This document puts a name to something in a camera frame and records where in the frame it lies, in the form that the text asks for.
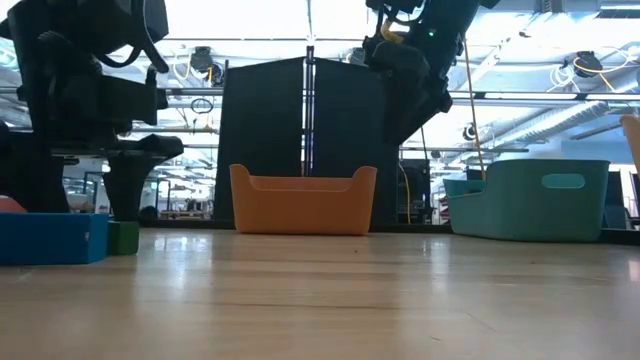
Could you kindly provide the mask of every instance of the red object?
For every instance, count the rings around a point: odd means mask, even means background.
[[[364,235],[369,232],[378,170],[353,178],[251,176],[231,165],[236,229],[242,233]]]
[[[9,197],[0,197],[0,213],[3,212],[11,212],[11,213],[25,213],[25,210],[18,202]]]

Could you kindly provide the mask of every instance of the teal basket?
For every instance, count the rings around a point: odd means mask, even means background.
[[[485,238],[595,242],[600,236],[609,162],[508,160],[487,182],[444,180],[456,234]]]

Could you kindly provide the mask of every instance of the green block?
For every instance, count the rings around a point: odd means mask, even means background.
[[[109,256],[138,253],[140,225],[137,222],[109,222]]]

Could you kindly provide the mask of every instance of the wooden table surface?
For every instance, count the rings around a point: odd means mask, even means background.
[[[0,269],[0,359],[640,359],[640,250],[145,231]]]

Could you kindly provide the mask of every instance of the blue box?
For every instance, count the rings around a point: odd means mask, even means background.
[[[109,216],[0,214],[0,265],[90,264],[107,257]]]

